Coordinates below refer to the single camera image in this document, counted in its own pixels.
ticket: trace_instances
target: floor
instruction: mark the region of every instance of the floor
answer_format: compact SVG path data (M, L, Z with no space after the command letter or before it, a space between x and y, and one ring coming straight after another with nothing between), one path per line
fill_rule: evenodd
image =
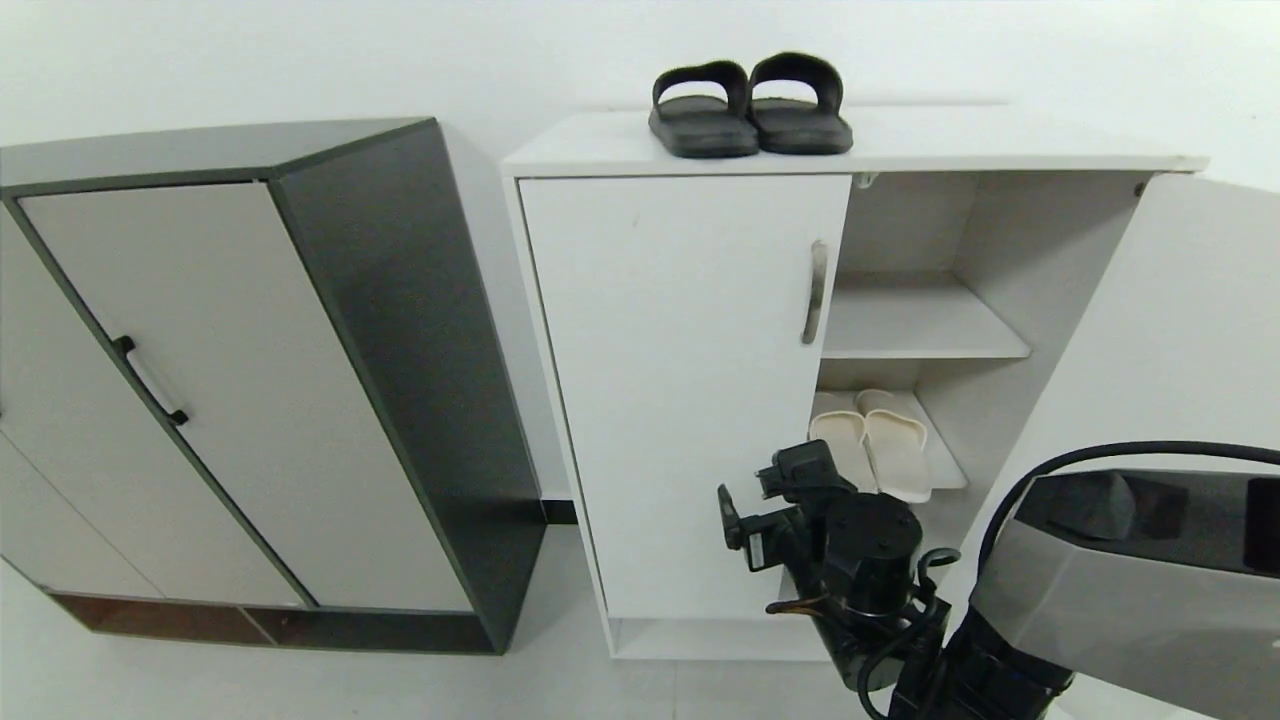
M215 647L93 635L8 565L6 720L865 717L818 664L609 661L576 528L549 528L504 657ZM879 698L881 707L887 697ZM1198 715L1079 678L1051 720Z

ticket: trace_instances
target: silver door handle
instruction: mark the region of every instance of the silver door handle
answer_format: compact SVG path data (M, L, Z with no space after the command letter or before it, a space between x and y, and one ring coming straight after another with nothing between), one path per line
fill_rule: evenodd
M822 316L822 304L827 299L827 243L818 240L813 247L813 277L809 278L809 309L805 313L804 332L800 342L813 345L818 337L818 318Z

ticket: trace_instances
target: shoe cabinet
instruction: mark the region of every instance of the shoe cabinet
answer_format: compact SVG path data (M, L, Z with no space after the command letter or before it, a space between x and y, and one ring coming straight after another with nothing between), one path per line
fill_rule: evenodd
M434 120L0 168L12 565L101 632L506 650L544 519Z
M933 475L965 486L913 506L924 547L970 561L1005 489L1053 454L1258 441L1239 418L1257 389L1215 397L1217 425L1188 396L1266 378L1280 348L1261 310L1280 300L1274 195L1012 106L846 118L845 155L685 160L640 113L582 114L504 163L548 456L616 657L827 660L806 620L764 615L782 569L749 573L716 507L721 483L744 515L782 506L754 471L805 441L815 391L918 410ZM1271 360L1248 352L1258 332Z

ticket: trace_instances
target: white shelf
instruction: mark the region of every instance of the white shelf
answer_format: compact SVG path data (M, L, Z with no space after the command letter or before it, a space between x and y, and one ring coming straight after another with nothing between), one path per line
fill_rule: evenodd
M1015 105L852 105L844 155L690 160L649 132L649 109L571 115L503 160L513 178L942 170L1202 170L1208 160Z
M836 278L823 359L1027 357L1032 348L950 275Z

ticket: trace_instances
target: cabinet door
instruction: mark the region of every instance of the cabinet door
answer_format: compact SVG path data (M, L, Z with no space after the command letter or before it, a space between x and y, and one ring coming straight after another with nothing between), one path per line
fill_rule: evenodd
M0 432L165 597L301 603L0 222Z
M163 597L0 434L0 550L52 591Z
M471 610L262 183L23 201L321 605Z
M521 181L573 456L614 618L759 619L781 569L730 552L716 487L804 442L850 178ZM814 243L829 263L815 275ZM814 340L801 338L810 297Z
M1061 452L1149 439L1280 447L1276 268L1280 195L1190 176L1152 179L965 555L975 556L1012 483ZM1092 466L1258 470L1166 456Z

